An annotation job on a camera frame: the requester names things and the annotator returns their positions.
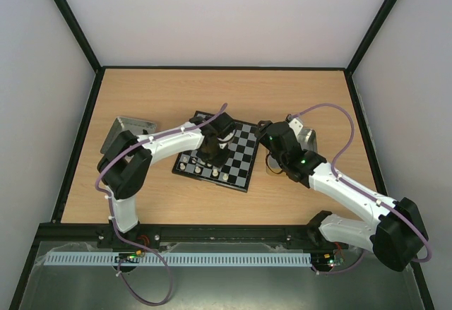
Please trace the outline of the gold tin of white pieces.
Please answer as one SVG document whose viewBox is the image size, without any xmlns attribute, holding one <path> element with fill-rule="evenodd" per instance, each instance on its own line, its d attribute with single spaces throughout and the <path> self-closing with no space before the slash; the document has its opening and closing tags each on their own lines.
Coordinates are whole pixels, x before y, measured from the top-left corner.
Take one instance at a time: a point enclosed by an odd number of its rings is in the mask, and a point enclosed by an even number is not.
<svg viewBox="0 0 452 310">
<path fill-rule="evenodd" d="M 304 150 L 311 150 L 314 152 L 318 150 L 316 132 L 314 129 L 303 127 L 297 135 L 297 140 Z M 269 151 L 266 152 L 266 173 L 271 176 L 277 176 L 283 173 L 280 165 Z"/>
</svg>

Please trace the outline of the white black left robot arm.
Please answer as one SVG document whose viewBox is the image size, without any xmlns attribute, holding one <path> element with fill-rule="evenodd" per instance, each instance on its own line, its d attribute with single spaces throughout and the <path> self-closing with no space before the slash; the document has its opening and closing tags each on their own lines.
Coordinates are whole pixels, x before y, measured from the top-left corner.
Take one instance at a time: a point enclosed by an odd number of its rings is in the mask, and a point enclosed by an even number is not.
<svg viewBox="0 0 452 310">
<path fill-rule="evenodd" d="M 136 195 L 149 168 L 157 162 L 195 150 L 201 160 L 223 166 L 229 155 L 236 123 L 224 111 L 209 119 L 193 117 L 181 126 L 154 134 L 134 135 L 122 131 L 97 164 L 95 188 L 105 193 L 110 220 L 123 234 L 138 225 Z"/>
</svg>

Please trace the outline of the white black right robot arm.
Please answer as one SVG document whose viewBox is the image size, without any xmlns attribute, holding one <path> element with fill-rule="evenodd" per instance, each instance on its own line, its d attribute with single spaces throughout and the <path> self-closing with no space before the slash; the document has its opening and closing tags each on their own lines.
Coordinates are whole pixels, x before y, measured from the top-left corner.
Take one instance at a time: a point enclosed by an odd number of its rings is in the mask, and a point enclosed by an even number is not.
<svg viewBox="0 0 452 310">
<path fill-rule="evenodd" d="M 329 242 L 350 244 L 372 252 L 391 270 L 404 270 L 428 243 L 415 202 L 384 196 L 336 171 L 326 158 L 302 148 L 296 137 L 300 129 L 296 119 L 260 121 L 256 137 L 289 179 L 331 197 L 359 217 L 328 214 L 309 228 L 309 242 L 318 248 Z"/>
</svg>

